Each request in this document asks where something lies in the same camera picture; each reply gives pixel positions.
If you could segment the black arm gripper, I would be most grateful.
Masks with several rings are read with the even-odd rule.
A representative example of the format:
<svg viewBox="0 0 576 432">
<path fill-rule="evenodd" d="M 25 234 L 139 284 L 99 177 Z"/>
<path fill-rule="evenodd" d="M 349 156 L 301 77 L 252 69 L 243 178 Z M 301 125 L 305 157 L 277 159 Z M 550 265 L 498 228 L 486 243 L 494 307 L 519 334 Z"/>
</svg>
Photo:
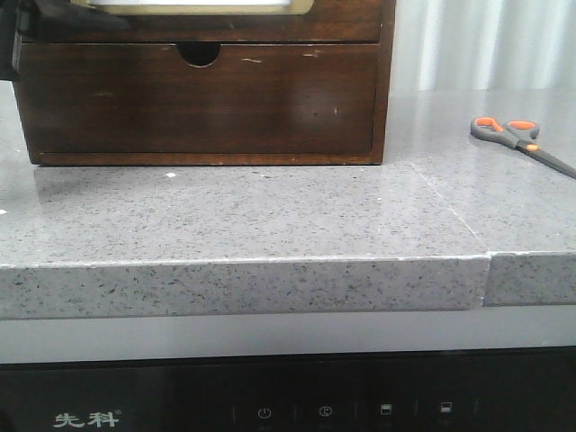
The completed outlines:
<svg viewBox="0 0 576 432">
<path fill-rule="evenodd" d="M 22 39 L 49 41 L 62 32 L 121 31 L 126 20 L 71 1 L 1 2 L 1 80 L 20 79 Z"/>
</svg>

